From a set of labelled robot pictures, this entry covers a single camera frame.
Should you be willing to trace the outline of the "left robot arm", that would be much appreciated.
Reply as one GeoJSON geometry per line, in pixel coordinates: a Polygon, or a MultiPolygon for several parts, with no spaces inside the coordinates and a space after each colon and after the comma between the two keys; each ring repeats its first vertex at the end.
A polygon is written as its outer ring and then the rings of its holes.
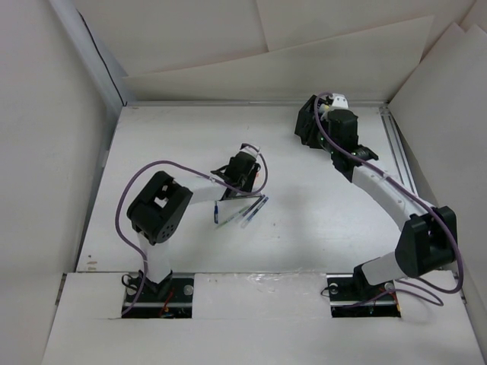
{"type": "Polygon", "coordinates": [[[142,292],[153,301],[169,294],[172,270],[168,240],[190,205],[220,202],[256,194],[253,185],[260,170],[259,148],[242,144],[236,155],[210,175],[187,169],[194,176],[175,179],[164,171],[153,175],[127,210],[138,234],[145,275],[142,292]]]}

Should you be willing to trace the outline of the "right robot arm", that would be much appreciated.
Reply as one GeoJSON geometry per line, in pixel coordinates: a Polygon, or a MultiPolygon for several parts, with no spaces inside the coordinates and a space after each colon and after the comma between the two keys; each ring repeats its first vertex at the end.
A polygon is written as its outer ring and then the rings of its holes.
{"type": "Polygon", "coordinates": [[[298,113],[294,133],[303,145],[327,151],[334,168],[372,197],[399,228],[399,242],[391,253],[355,267],[355,296],[370,299],[382,284],[421,280],[450,263],[463,273],[453,210],[419,198],[385,170],[375,152],[360,144],[358,117],[345,96],[327,92],[311,96],[298,113]]]}

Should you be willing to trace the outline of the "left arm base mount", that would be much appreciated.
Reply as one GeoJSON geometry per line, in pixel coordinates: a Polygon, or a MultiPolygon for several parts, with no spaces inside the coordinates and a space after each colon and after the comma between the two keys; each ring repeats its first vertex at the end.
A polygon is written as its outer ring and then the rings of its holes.
{"type": "Polygon", "coordinates": [[[142,293],[133,303],[141,279],[141,271],[136,277],[128,274],[122,276],[126,289],[121,309],[123,319],[192,318],[195,275],[171,274],[160,287],[154,286],[156,292],[149,288],[151,282],[146,281],[142,293]]]}

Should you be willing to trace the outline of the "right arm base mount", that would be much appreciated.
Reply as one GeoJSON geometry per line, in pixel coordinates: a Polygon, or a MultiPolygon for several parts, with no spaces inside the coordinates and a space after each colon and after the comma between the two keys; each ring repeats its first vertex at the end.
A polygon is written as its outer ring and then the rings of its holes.
{"type": "Polygon", "coordinates": [[[353,274],[327,274],[320,295],[329,299],[333,318],[400,318],[398,299],[388,288],[395,289],[392,281],[359,289],[353,274]]]}

